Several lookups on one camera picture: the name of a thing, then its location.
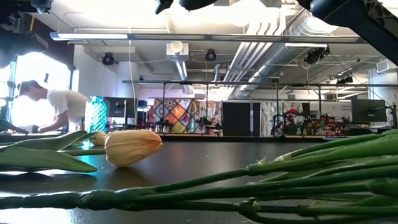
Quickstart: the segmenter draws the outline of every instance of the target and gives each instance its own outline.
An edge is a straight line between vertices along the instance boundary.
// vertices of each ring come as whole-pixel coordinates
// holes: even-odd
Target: man
[[[51,104],[57,118],[52,124],[39,128],[40,133],[57,130],[68,122],[83,128],[86,102],[89,99],[81,93],[71,90],[48,90],[34,80],[23,81],[17,88],[18,96],[27,96],[34,101],[48,100]]]

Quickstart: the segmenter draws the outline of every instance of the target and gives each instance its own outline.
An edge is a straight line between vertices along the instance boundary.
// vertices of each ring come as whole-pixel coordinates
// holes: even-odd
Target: white t-shirt
[[[69,122],[75,125],[81,124],[81,119],[86,114],[86,102],[89,101],[81,93],[71,90],[48,90],[47,100],[56,116],[66,111]]]

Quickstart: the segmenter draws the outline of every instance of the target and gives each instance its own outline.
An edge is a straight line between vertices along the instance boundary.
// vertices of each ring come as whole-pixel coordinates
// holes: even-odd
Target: table surface
[[[86,191],[94,189],[123,189],[168,184],[194,177],[233,170],[267,157],[272,160],[310,143],[228,143],[228,142],[165,142],[158,154],[125,169],[109,165],[104,156],[82,156],[85,162],[99,170],[93,174],[79,174],[61,170],[40,173],[0,173],[0,197],[46,192]],[[264,177],[243,177],[211,184],[211,187],[244,185]],[[297,202],[284,202],[296,205]],[[125,212],[120,210],[89,211],[54,208],[0,210],[0,223],[253,223],[237,213],[196,211]]]

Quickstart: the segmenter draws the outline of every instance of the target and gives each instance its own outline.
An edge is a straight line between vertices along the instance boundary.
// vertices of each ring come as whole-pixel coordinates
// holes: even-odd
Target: baseball cap
[[[22,81],[20,84],[17,85],[17,95],[14,96],[14,99],[20,97],[23,92],[29,91],[30,86],[42,88],[35,80]]]

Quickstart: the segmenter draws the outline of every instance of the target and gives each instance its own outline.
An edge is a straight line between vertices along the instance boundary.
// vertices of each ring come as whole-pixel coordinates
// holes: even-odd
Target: tulip bud
[[[162,139],[149,130],[115,131],[105,139],[106,160],[116,167],[132,165],[162,147]]]
[[[104,146],[106,134],[102,131],[96,131],[96,133],[97,134],[94,136],[94,138],[90,139],[90,142],[95,146]]]

